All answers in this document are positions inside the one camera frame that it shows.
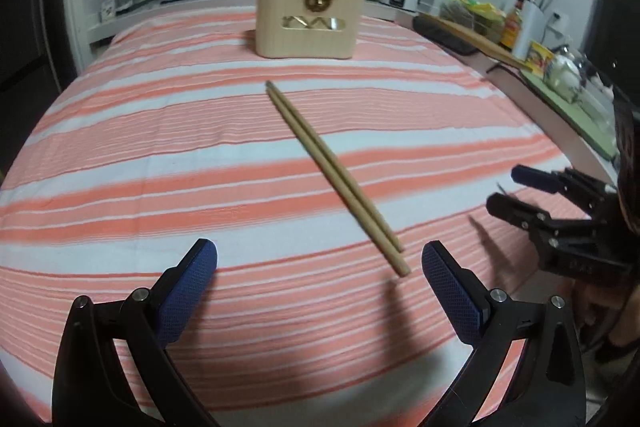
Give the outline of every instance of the striped tablecloth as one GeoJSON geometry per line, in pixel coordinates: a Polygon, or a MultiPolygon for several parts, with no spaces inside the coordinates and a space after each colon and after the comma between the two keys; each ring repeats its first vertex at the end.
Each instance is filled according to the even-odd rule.
{"type": "MultiPolygon", "coordinates": [[[[484,200],[516,163],[568,164],[503,93],[439,47],[364,18],[352,60],[265,60],[255,13],[198,10],[119,35],[38,124],[0,192],[0,359],[50,417],[72,300],[151,286],[199,237],[220,269],[177,367],[224,426],[415,426],[469,354],[420,269],[441,240],[489,287],[533,273],[484,200]],[[273,80],[406,246],[399,281],[271,105],[273,80]]],[[[577,216],[561,198],[521,198],[577,216]]],[[[118,350],[142,407],[150,402],[118,350]]],[[[496,406],[513,370],[483,408],[496,406]]]]}

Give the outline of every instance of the utensil holder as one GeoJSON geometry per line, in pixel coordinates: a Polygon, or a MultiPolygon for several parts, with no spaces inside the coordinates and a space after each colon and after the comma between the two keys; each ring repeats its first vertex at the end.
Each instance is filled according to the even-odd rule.
{"type": "Polygon", "coordinates": [[[255,49],[267,58],[351,58],[364,0],[257,0],[255,49]]]}

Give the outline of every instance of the person's hand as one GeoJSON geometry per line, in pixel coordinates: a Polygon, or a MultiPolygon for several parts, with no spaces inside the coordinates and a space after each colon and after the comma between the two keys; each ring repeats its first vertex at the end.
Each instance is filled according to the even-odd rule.
{"type": "MultiPolygon", "coordinates": [[[[593,306],[619,310],[625,304],[627,288],[602,288],[576,281],[574,285],[574,314],[578,327],[592,325],[595,320],[593,306]]],[[[640,339],[640,286],[633,291],[620,320],[609,333],[609,340],[618,347],[640,339]]]]}

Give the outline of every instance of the cutting board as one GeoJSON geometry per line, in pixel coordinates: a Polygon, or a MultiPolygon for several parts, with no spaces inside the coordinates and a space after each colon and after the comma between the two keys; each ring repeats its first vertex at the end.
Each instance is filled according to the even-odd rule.
{"type": "Polygon", "coordinates": [[[529,86],[539,97],[550,105],[584,140],[604,159],[611,161],[618,153],[613,144],[613,138],[605,133],[591,120],[582,108],[573,103],[568,103],[558,93],[550,89],[541,78],[529,71],[520,71],[524,83],[529,86]]]}

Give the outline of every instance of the blue textured pad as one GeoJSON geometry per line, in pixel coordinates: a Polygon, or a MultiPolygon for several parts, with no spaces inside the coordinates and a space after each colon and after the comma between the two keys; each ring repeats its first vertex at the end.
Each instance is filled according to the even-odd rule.
{"type": "Polygon", "coordinates": [[[475,346],[481,339],[482,313],[430,244],[422,249],[422,272],[460,341],[475,346]]]}
{"type": "Polygon", "coordinates": [[[511,179],[520,185],[536,188],[549,194],[556,194],[562,190],[562,184],[555,174],[524,165],[516,165],[511,169],[511,179]]]}
{"type": "Polygon", "coordinates": [[[162,348],[177,341],[218,266],[218,252],[204,243],[158,310],[156,337],[162,348]]]}

